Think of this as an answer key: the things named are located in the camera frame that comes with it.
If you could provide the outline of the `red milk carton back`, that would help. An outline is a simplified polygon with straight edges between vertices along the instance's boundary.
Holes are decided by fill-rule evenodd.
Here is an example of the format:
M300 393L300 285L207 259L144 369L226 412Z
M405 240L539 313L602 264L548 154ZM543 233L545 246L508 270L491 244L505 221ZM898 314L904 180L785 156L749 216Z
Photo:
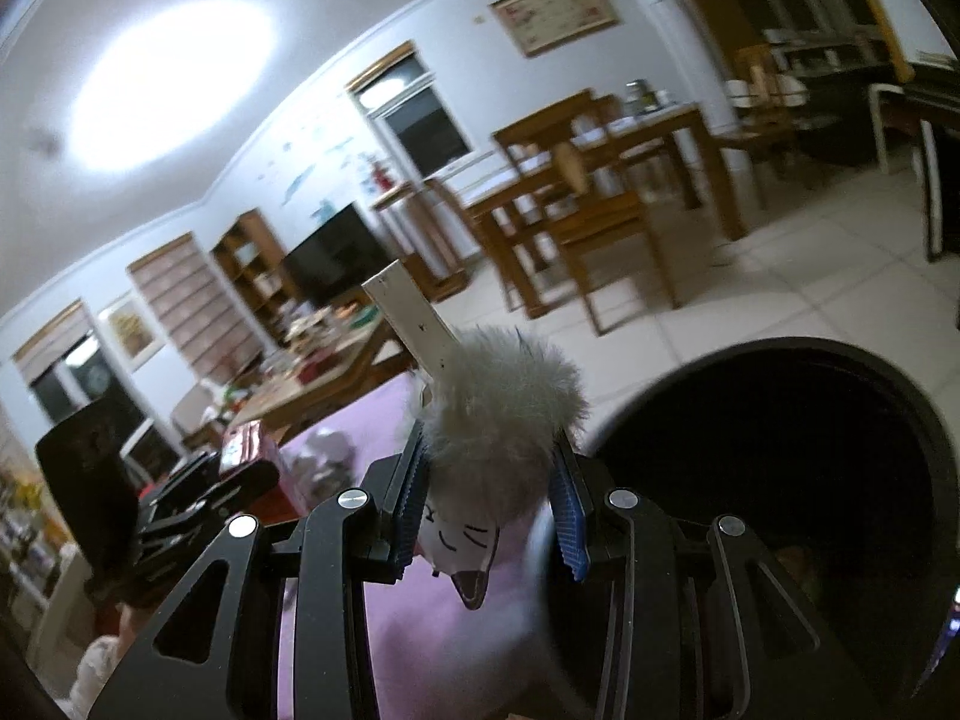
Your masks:
M296 520L306 515L306 504L278 444L260 419L247 421L224 434L220 478L241 475L242 507L262 525Z

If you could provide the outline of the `grey furry cat toy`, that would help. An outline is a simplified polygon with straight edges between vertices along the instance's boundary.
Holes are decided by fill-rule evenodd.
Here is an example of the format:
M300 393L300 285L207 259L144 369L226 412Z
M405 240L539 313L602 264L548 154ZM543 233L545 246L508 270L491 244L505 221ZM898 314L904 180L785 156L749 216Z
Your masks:
M467 610L485 601L501 532L547 497L555 445L586 415L581 372L555 344L506 327L457 339L416 413L428 463L416 547Z

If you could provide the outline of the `black trash bin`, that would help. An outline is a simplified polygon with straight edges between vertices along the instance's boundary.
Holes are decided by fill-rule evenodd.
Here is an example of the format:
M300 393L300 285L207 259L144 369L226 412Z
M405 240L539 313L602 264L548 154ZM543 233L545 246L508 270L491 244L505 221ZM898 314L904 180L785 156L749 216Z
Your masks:
M958 712L958 476L921 388L864 349L749 341L625 405L586 450L674 514L780 511L848 658L841 718Z

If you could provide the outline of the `framed sunflower picture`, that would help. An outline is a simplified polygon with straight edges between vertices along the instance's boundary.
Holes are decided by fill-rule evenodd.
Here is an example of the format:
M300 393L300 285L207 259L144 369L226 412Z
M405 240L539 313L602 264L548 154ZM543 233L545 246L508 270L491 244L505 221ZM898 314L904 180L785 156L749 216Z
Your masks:
M98 320L121 350L130 371L145 366L164 346L160 330L135 293L124 294L99 310Z

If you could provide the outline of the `purple tablecloth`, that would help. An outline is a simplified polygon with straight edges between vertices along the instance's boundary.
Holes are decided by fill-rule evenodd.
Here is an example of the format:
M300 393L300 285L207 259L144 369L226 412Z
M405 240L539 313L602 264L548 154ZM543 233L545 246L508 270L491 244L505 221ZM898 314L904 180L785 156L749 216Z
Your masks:
M375 460L397 454L410 427L413 374L400 374L319 427L345 434L359 479ZM540 635L534 546L547 536L548 504L501 533L488 592L475 611L451 579L416 557L395 585L364 585L374 687L381 718L576 718L556 684ZM293 709L293 617L281 623L277 717Z

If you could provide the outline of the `wooden coffee table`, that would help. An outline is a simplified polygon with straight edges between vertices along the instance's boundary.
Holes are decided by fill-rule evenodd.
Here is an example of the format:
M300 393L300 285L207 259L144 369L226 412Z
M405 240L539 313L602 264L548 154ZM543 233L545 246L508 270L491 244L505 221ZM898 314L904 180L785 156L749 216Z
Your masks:
M352 330L317 362L265 382L229 423L229 431L258 421L281 444L413 367L413 356L377 316Z

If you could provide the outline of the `wooden bookshelf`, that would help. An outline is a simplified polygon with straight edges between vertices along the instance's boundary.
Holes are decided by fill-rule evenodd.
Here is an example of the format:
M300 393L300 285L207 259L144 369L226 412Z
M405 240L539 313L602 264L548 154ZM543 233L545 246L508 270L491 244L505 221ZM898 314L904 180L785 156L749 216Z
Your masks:
M301 294L283 270L286 250L260 211L241 213L213 245L212 257L260 325L276 335Z

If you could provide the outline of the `black television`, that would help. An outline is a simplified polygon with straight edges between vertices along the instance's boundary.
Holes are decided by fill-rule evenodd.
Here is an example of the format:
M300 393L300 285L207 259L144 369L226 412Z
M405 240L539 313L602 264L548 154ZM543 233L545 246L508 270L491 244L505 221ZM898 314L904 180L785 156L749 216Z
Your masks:
M361 288L394 260L350 203L290 250L280 268L311 304L322 307Z

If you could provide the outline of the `tall wooden plant stand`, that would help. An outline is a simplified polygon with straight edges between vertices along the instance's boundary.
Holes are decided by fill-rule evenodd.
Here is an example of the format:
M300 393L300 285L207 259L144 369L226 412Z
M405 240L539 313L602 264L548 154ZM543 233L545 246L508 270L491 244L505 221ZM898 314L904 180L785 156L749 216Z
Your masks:
M452 298L469 286L464 261L415 185L401 182L381 193L373 211L398 260L431 302Z

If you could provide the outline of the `wooden dining table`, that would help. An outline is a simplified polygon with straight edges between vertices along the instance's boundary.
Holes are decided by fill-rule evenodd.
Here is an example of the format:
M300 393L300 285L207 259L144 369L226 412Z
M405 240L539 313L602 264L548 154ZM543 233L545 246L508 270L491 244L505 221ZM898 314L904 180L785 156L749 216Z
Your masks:
M532 270L517 255L524 249L534 270L544 270L540 236L555 245L581 298L590 291L584 257L640 236L662 289L672 304L679 302L640 184L628 165L646 145L661 140L683 176L686 164L674 140L679 132L690 133L695 144L722 234L729 241L742 239L747 227L731 174L696 104L670 106L638 122L614 121L605 117L601 99L585 89L494 134L508 158L508 172L485 182L482 192L466 201L464 213L526 316L540 319L548 312Z

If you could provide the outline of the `wooden dining chair front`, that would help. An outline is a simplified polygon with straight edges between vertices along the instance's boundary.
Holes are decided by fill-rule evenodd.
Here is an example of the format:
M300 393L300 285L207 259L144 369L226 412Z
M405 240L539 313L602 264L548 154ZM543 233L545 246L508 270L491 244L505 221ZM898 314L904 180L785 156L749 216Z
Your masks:
M579 91L500 128L493 140L519 176L530 174L524 163L534 156L555 172L555 179L537 188L532 198L597 335L604 327L590 302L594 286L584 257L633 236L646 241L669 304L679 307L679 294L649 221L647 204L592 91Z

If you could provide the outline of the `white standing air conditioner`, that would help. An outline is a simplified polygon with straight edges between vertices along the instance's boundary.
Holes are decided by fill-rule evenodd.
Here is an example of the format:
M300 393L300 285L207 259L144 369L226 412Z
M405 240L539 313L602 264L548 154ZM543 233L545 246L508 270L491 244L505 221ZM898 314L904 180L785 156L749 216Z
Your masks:
M682 98L701 107L711 132L727 132L737 125L726 76L713 49L683 0L638 0L677 69Z

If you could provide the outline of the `framed floral picture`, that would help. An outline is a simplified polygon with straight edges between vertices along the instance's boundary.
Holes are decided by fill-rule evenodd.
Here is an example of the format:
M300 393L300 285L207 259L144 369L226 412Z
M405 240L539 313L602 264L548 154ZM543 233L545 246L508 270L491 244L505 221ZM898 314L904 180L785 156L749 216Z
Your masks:
M490 8L526 59L620 23L610 0L496 0Z

